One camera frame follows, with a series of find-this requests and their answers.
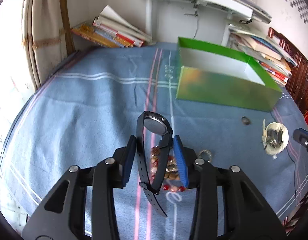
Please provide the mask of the black strap wristwatch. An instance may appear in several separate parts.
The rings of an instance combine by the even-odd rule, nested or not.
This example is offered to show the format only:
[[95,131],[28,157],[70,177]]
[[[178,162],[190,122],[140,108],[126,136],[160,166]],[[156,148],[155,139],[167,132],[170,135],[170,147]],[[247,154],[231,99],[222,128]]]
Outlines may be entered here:
[[[154,168],[156,171],[154,176],[149,174],[151,170],[147,168],[144,129],[149,130],[152,134],[161,136],[158,146],[152,147],[150,150],[151,157],[155,158]],[[172,134],[173,130],[168,120],[162,115],[151,111],[144,111],[138,117],[136,126],[136,157],[140,176],[139,185],[153,209],[165,218],[167,214],[158,203],[156,195],[159,194],[164,181],[169,152],[173,143]]]

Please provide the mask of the white digital wristwatch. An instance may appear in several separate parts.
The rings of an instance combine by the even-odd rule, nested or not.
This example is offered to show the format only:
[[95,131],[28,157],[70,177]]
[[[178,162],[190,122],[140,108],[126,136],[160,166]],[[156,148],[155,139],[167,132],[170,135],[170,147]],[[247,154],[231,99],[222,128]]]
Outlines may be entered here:
[[262,145],[266,154],[273,159],[287,147],[289,143],[289,132],[285,125],[272,122],[268,125],[266,120],[262,122]]

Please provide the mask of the dark red wooden headboard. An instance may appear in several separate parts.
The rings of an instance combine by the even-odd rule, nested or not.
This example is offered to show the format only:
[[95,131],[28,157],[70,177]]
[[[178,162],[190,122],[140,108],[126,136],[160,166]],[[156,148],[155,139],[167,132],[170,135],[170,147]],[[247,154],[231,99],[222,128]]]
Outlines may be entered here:
[[296,67],[289,63],[292,76],[287,82],[286,89],[299,110],[305,114],[308,111],[308,60],[291,41],[272,27],[268,28],[268,36],[278,38],[279,46],[298,63]]

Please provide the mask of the right stack of books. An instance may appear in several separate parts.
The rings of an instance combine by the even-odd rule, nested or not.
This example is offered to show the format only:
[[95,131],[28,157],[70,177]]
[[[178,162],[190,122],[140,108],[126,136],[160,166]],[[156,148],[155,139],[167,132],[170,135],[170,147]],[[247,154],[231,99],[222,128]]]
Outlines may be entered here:
[[230,23],[227,46],[255,59],[272,79],[286,86],[298,63],[275,40],[257,30]]

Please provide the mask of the stack of books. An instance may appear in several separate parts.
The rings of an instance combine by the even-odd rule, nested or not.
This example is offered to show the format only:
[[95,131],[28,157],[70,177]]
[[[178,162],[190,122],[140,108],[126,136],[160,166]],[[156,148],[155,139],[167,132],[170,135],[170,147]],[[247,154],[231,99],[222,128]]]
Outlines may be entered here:
[[286,86],[298,63],[275,40],[257,30],[230,23],[227,46],[255,59],[272,79]]
[[140,48],[152,42],[150,35],[127,22],[110,5],[92,21],[72,27],[71,32],[106,48]]

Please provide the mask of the blue striped bedsheet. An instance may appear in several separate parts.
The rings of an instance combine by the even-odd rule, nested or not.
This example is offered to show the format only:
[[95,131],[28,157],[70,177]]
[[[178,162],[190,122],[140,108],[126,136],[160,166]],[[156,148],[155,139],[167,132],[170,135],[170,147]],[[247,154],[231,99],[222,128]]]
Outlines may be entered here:
[[[29,219],[61,176],[73,165],[96,166],[136,137],[144,111],[168,120],[172,138],[215,167],[240,167],[283,220],[308,192],[308,152],[293,132],[306,131],[304,117],[290,94],[271,111],[182,100],[178,87],[178,49],[95,48],[65,60],[17,115],[2,152],[4,180]],[[262,122],[279,122],[289,143],[273,159],[262,145]],[[149,174],[155,175],[150,150],[161,136],[144,129]],[[136,152],[128,183],[115,188],[119,239],[190,239],[195,189],[187,189],[172,148],[157,201],[159,215],[140,187]],[[287,229],[285,239],[308,239],[308,209]]]

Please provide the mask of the green holographic cardboard box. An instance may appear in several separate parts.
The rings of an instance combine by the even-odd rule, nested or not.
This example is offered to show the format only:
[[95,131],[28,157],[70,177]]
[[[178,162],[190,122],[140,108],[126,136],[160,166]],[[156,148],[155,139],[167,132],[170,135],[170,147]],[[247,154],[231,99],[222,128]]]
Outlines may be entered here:
[[243,52],[185,37],[177,49],[178,99],[269,112],[281,96],[268,72]]

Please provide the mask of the beige curtain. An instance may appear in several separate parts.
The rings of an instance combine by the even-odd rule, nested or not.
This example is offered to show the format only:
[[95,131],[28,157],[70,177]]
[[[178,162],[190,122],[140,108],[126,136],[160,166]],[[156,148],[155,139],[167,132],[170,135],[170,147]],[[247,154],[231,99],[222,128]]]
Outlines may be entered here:
[[67,0],[23,0],[22,45],[34,89],[75,51]]

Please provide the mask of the left stack of books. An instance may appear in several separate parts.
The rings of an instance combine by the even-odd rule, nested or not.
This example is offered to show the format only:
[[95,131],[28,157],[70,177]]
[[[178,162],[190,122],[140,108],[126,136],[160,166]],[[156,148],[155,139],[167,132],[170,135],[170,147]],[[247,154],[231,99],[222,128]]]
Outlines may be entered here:
[[152,42],[150,35],[127,22],[110,5],[92,21],[72,27],[71,32],[106,48],[140,48]]

